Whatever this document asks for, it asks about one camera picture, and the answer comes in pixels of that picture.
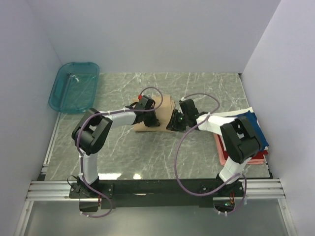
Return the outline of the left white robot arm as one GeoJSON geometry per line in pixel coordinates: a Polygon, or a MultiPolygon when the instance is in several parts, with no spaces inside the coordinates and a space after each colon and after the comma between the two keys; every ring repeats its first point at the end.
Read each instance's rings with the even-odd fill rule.
{"type": "Polygon", "coordinates": [[[113,128],[144,123],[158,127],[160,122],[155,110],[161,106],[147,95],[120,110],[101,112],[89,109],[72,132],[72,139],[79,153],[77,183],[86,191],[102,195],[97,171],[97,154],[103,148],[109,131],[113,128]]]}

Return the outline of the aluminium frame rail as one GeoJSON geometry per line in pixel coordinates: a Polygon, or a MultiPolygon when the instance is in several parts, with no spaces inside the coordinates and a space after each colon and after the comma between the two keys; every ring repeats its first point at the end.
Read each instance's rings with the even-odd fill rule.
{"type": "MultiPolygon", "coordinates": [[[[66,181],[32,181],[26,201],[79,201],[69,197],[70,185],[66,181]]],[[[247,180],[246,199],[285,199],[279,179],[247,180]]]]}

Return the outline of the beige t shirt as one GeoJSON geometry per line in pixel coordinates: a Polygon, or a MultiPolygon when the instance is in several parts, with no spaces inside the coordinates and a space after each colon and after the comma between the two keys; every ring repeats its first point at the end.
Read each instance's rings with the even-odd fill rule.
{"type": "Polygon", "coordinates": [[[173,110],[175,109],[175,101],[169,94],[163,94],[162,105],[155,110],[156,117],[160,122],[158,127],[146,127],[144,122],[133,125],[135,132],[172,132],[167,130],[166,127],[170,122],[173,110]]]}

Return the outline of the black base beam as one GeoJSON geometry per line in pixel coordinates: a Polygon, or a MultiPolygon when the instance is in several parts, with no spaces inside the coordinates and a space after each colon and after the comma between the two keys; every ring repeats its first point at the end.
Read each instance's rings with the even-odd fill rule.
{"type": "Polygon", "coordinates": [[[81,180],[71,184],[69,198],[81,200],[79,208],[87,212],[117,207],[185,207],[198,206],[213,208],[215,197],[242,197],[244,187],[241,181],[224,186],[219,191],[208,193],[219,187],[213,178],[183,179],[185,192],[175,179],[131,179],[98,180],[92,184],[96,192],[90,190],[81,180]]]}

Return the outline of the blue white folded shirt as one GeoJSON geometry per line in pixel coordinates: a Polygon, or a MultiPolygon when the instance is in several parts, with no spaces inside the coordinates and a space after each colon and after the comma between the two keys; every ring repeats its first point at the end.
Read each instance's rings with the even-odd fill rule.
{"type": "Polygon", "coordinates": [[[253,111],[252,107],[246,108],[246,109],[241,109],[241,110],[236,110],[236,111],[230,111],[230,112],[221,112],[221,113],[214,113],[215,116],[219,117],[240,117],[240,116],[245,116],[253,126],[255,132],[259,136],[263,148],[263,150],[268,150],[269,144],[260,128],[260,125],[258,123],[257,117],[255,112],[253,111]]]}

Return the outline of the teal plastic basket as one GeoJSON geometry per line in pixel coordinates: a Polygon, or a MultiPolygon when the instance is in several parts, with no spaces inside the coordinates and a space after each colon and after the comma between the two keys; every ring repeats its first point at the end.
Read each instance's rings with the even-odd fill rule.
{"type": "Polygon", "coordinates": [[[93,62],[70,62],[57,72],[49,106],[60,113],[81,114],[93,106],[99,66],[93,62]]]}

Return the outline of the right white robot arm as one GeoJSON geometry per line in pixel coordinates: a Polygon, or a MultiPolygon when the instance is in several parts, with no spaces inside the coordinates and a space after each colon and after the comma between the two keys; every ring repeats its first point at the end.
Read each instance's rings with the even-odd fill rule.
{"type": "Polygon", "coordinates": [[[228,185],[235,182],[245,165],[268,146],[251,108],[211,114],[199,112],[192,99],[181,100],[180,109],[173,110],[166,129],[183,132],[187,127],[222,138],[228,158],[218,177],[228,185]]]}

